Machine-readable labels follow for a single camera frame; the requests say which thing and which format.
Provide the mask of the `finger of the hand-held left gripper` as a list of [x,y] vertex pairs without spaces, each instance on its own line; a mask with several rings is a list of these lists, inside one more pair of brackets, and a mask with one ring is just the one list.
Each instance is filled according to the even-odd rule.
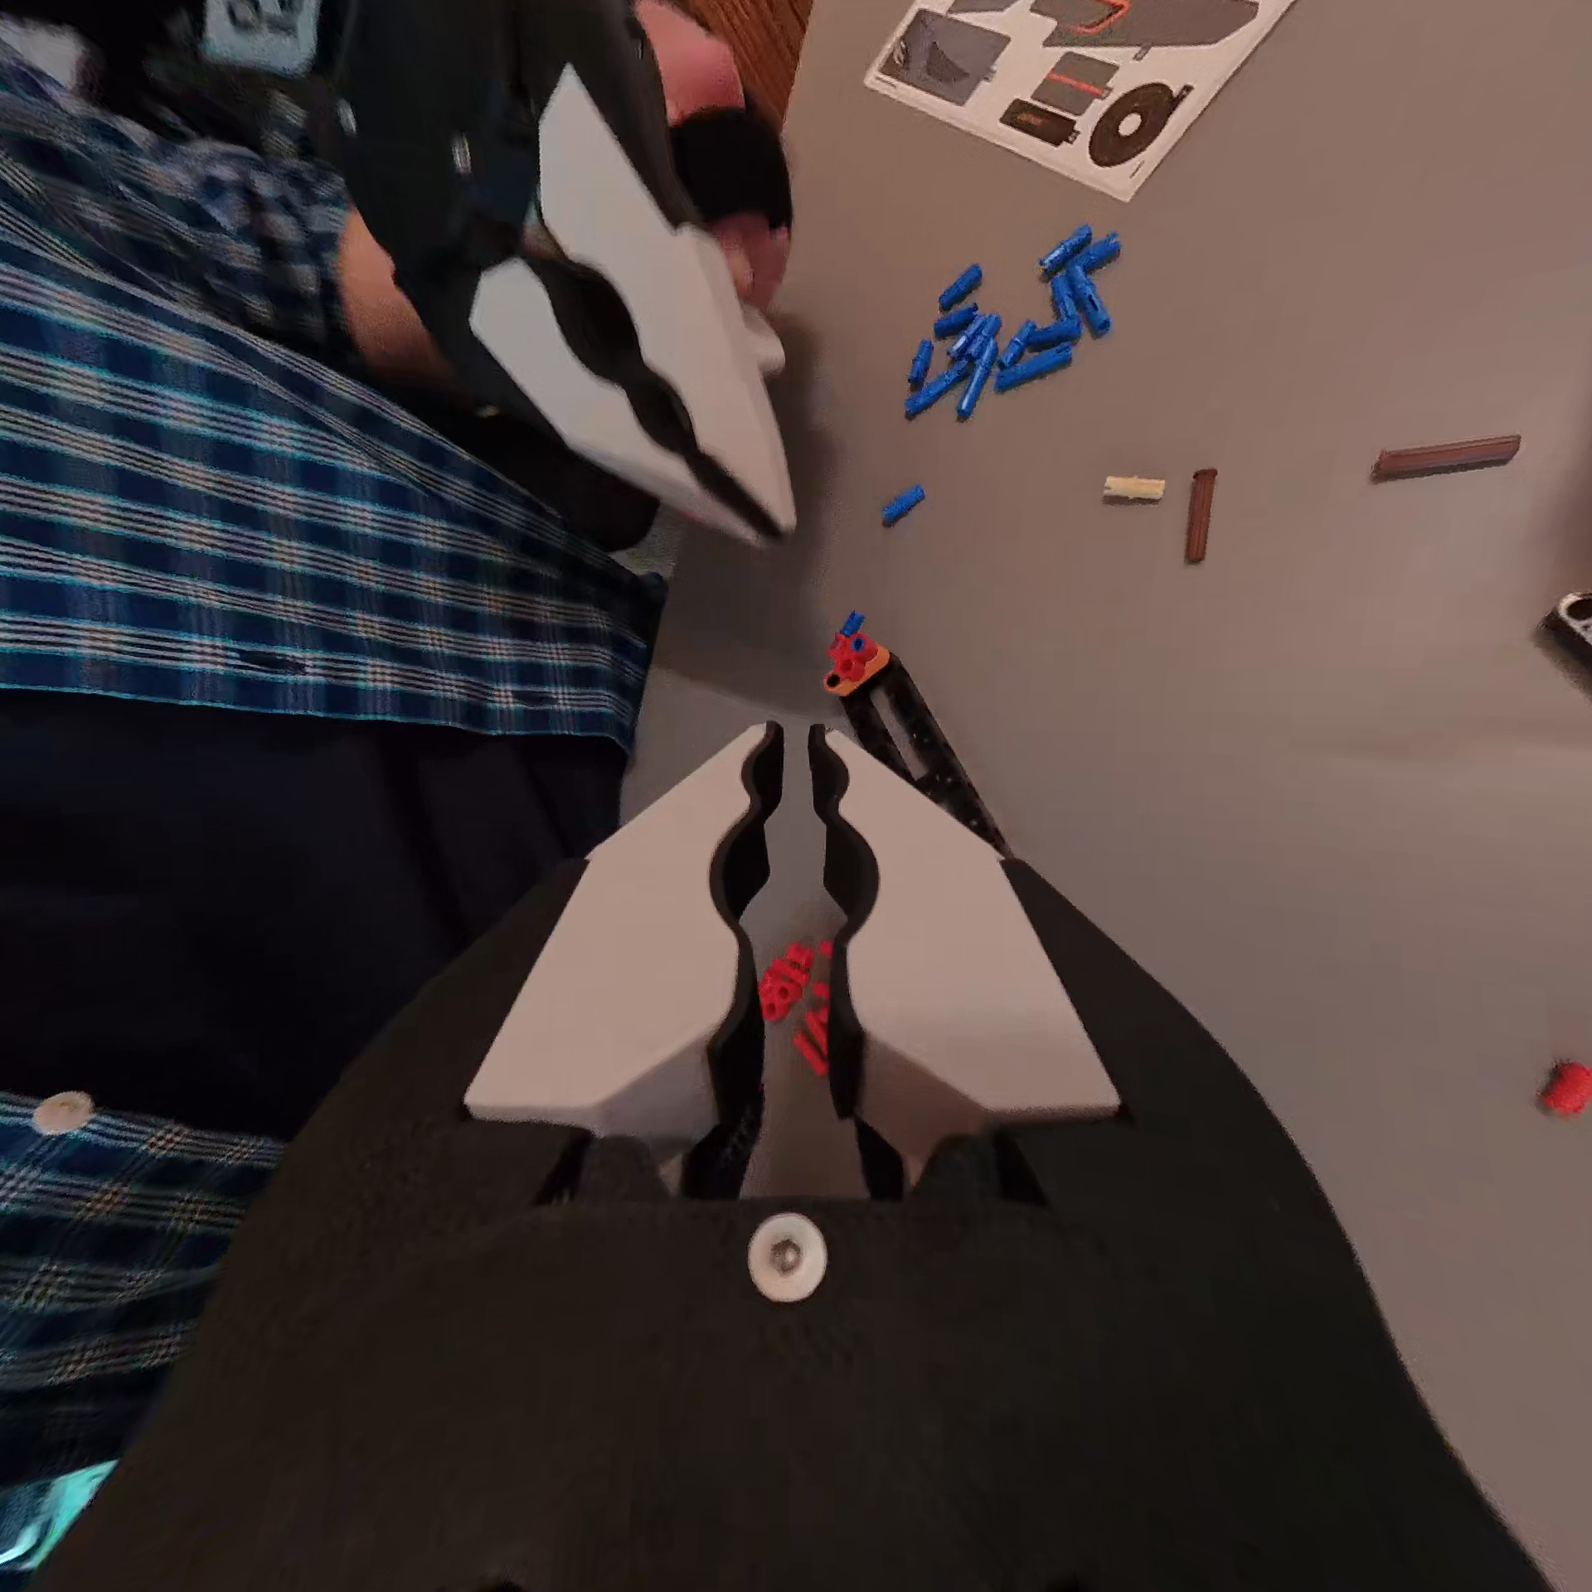
[[668,164],[644,62],[567,62],[536,119],[536,224],[584,290],[572,453],[739,541],[799,528],[760,339]]
[[523,258],[478,275],[471,334],[582,460],[605,467],[706,528],[760,546],[760,528],[717,500],[677,448],[644,430],[629,393],[576,358],[543,275]]

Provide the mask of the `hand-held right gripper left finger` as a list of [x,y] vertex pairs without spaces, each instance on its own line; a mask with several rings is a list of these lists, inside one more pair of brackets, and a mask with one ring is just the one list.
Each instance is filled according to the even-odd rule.
[[677,1157],[739,1198],[762,1136],[762,992],[745,907],[769,887],[784,729],[752,722],[598,842],[466,1086],[478,1122],[572,1128]]

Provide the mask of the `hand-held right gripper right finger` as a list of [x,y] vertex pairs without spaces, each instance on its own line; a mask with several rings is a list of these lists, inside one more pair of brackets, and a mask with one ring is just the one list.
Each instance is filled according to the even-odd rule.
[[858,1198],[895,1204],[946,1140],[1120,1115],[1011,862],[848,733],[807,729],[835,907],[823,1084]]

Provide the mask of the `wooden post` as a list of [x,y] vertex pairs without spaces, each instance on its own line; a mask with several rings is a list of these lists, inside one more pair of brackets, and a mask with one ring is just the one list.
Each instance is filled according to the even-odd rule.
[[789,113],[812,0],[682,0],[682,8],[712,32],[745,80],[745,96],[781,126]]

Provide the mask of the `pile of blue pins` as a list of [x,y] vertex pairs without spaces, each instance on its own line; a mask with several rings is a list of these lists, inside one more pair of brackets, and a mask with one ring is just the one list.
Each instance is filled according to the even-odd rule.
[[1103,341],[1112,317],[1100,273],[1120,258],[1116,232],[1074,228],[1032,265],[1029,317],[980,307],[983,265],[972,264],[939,297],[937,325],[919,341],[905,371],[905,423],[951,405],[972,423],[980,400],[1017,393],[1074,367],[1082,341]]

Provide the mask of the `person's left hand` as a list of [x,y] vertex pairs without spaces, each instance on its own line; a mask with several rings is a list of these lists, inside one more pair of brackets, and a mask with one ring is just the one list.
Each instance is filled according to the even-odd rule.
[[[640,0],[633,18],[654,40],[668,126],[702,113],[745,113],[738,60],[717,34],[694,22],[677,3]],[[727,258],[738,297],[769,317],[784,284],[789,228],[771,232],[762,213],[727,213],[709,232]]]

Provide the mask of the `pile of red pins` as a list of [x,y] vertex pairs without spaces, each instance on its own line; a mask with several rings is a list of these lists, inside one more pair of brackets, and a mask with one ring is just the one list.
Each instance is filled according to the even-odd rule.
[[760,975],[762,1023],[784,1033],[816,1079],[831,1074],[831,964],[835,939],[796,939]]

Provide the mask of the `sticker sheet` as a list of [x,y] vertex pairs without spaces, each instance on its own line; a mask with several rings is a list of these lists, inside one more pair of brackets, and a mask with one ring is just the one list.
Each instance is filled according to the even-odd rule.
[[923,0],[864,89],[1133,202],[1289,0]]

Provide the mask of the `long brown axle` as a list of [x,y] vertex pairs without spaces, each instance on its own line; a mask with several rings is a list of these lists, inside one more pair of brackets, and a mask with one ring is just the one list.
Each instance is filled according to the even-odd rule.
[[1495,470],[1510,467],[1516,453],[1520,437],[1384,448],[1370,467],[1370,482]]

